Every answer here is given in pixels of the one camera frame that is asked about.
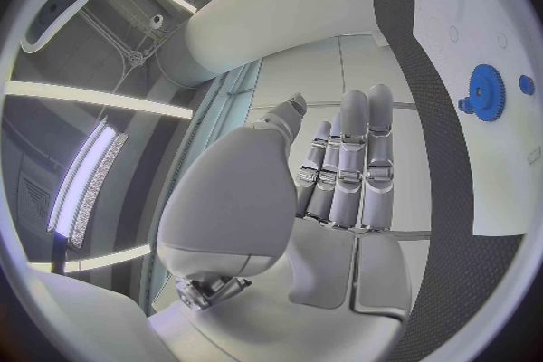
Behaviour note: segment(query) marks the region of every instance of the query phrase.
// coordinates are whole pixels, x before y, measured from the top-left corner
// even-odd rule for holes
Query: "blue plastic part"
[[[505,85],[500,73],[490,65],[479,65],[472,72],[470,100],[480,120],[498,119],[505,108]]]
[[[460,111],[463,111],[464,113],[472,114],[473,113],[473,106],[472,106],[472,100],[470,97],[462,98],[458,101],[458,109]]]
[[[528,77],[527,75],[520,76],[519,86],[522,93],[526,93],[527,95],[533,95],[536,91],[536,85],[534,81],[531,79],[531,77]]]

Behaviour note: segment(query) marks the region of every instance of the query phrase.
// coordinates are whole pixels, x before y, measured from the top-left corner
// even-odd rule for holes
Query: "robotic hand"
[[[181,300],[205,309],[282,256],[296,215],[287,165],[306,102],[296,94],[217,140],[187,170],[158,229],[157,251]]]

